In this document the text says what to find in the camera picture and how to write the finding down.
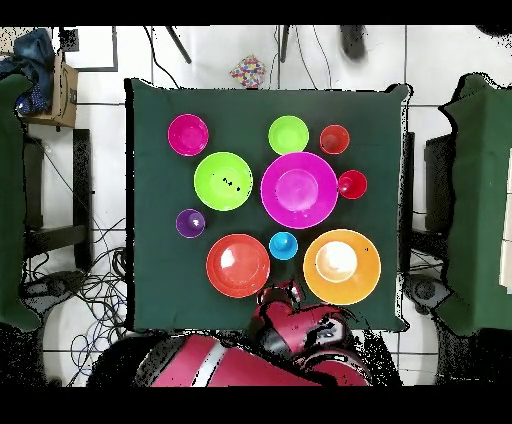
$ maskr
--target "colorful object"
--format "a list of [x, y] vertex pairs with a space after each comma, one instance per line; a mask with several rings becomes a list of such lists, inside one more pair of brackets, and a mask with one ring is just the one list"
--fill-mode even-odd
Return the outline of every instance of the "colorful object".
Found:
[[320, 149], [329, 155], [343, 153], [349, 144], [348, 131], [341, 125], [329, 125], [320, 134]]
[[198, 116], [180, 115], [169, 125], [167, 139], [179, 155], [194, 156], [208, 143], [208, 127]]
[[251, 194], [252, 183], [249, 165], [234, 153], [213, 153], [201, 161], [194, 173], [197, 196], [217, 211], [242, 205]]
[[[340, 282], [327, 280], [317, 269], [316, 261], [320, 250], [331, 242], [347, 244], [357, 258], [352, 275]], [[365, 299], [375, 289], [381, 265], [377, 249], [364, 235], [351, 230], [333, 230], [322, 234], [311, 243], [304, 255], [303, 270], [309, 289], [318, 298], [335, 305], [352, 305]]]
[[368, 181], [362, 172], [351, 170], [341, 174], [338, 190], [345, 199], [359, 199], [368, 188]]
[[210, 249], [206, 273], [219, 292], [242, 298], [265, 285], [270, 273], [270, 258], [265, 247], [254, 237], [230, 234]]
[[278, 157], [261, 179], [261, 200], [268, 214], [288, 228], [309, 228], [336, 206], [336, 174], [321, 157], [289, 153]]
[[204, 216], [195, 209], [185, 209], [176, 218], [176, 230], [185, 238], [197, 237], [205, 226]]
[[279, 155], [302, 152], [309, 141], [308, 127], [296, 116], [277, 118], [268, 130], [270, 147]]
[[250, 54], [231, 71], [231, 76], [245, 88], [258, 88], [264, 81], [265, 65]]
[[274, 258], [287, 261], [295, 256], [299, 249], [299, 244], [293, 234], [281, 231], [272, 236], [268, 248]]

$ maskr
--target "cup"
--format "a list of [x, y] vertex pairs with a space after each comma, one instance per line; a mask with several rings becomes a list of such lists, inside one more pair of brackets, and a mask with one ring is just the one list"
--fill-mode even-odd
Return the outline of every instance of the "cup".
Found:
[[272, 236], [268, 248], [274, 258], [287, 261], [295, 256], [299, 249], [299, 244], [293, 234], [281, 231]]
[[346, 171], [338, 180], [338, 191], [345, 199], [359, 199], [368, 188], [368, 181], [362, 172]]
[[328, 155], [343, 153], [349, 144], [348, 131], [341, 125], [329, 125], [320, 134], [320, 149]]
[[185, 238], [195, 238], [200, 235], [206, 221], [203, 214], [195, 209], [185, 209], [176, 218], [176, 230]]

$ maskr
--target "plate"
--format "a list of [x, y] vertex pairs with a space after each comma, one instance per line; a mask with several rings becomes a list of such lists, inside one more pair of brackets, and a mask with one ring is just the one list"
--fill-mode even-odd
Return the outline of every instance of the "plate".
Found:
[[[332, 282], [318, 272], [318, 252], [330, 242], [349, 245], [357, 257], [353, 274], [341, 282]], [[309, 289], [321, 300], [334, 305], [352, 305], [365, 299], [376, 287], [381, 271], [379, 252], [364, 235], [351, 230], [332, 230], [318, 237], [304, 255], [304, 278]]]
[[260, 290], [270, 273], [270, 258], [263, 245], [247, 234], [230, 234], [208, 253], [206, 273], [222, 294], [242, 298]]

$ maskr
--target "magenta bowl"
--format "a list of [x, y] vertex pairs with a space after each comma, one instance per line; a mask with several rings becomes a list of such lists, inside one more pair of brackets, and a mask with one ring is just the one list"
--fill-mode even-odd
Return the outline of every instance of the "magenta bowl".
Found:
[[261, 201], [267, 213], [288, 228], [309, 228], [336, 206], [338, 180], [331, 166], [309, 152], [278, 157], [261, 179]]
[[194, 156], [208, 143], [208, 127], [196, 115], [180, 115], [171, 122], [167, 139], [173, 150], [182, 156]]

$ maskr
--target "green cloth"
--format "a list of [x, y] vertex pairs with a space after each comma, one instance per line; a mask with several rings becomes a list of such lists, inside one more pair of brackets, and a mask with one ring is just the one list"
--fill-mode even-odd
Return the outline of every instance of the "green cloth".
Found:
[[[256, 307], [256, 297], [232, 299], [210, 284], [205, 261], [212, 245], [231, 233], [246, 233], [268, 247], [271, 236], [287, 230], [266, 213], [260, 198], [265, 169], [278, 156], [270, 148], [268, 130], [282, 115], [295, 115], [309, 128], [306, 151], [325, 158], [337, 175], [358, 169], [368, 178], [368, 191], [358, 200], [338, 199], [331, 215], [306, 230], [290, 230], [299, 251], [290, 261], [271, 257], [267, 284], [296, 277], [304, 289], [303, 304], [319, 303], [304, 282], [302, 260], [309, 244], [335, 228], [361, 232], [377, 247], [382, 273], [374, 292], [348, 307], [373, 329], [401, 330], [395, 316], [397, 279], [397, 209], [401, 155], [401, 102], [408, 88], [389, 93], [350, 91], [163, 90], [132, 80], [134, 92], [135, 165], [135, 311], [136, 329], [241, 329]], [[201, 117], [209, 142], [193, 157], [176, 154], [167, 129], [178, 115]], [[328, 156], [319, 136], [329, 124], [347, 128], [351, 144], [341, 155]], [[207, 155], [229, 151], [251, 167], [254, 186], [249, 199], [230, 212], [209, 209], [197, 198], [193, 175]], [[176, 231], [178, 213], [194, 208], [204, 213], [207, 228], [196, 239]]]
[[14, 105], [31, 87], [21, 75], [0, 80], [0, 322], [23, 331], [41, 325], [39, 316], [18, 296], [23, 269], [25, 193], [23, 131]]
[[512, 91], [492, 88], [482, 75], [471, 74], [444, 109], [456, 129], [455, 205], [446, 274], [454, 293], [437, 313], [461, 336], [481, 328], [512, 330], [512, 295], [499, 285]]

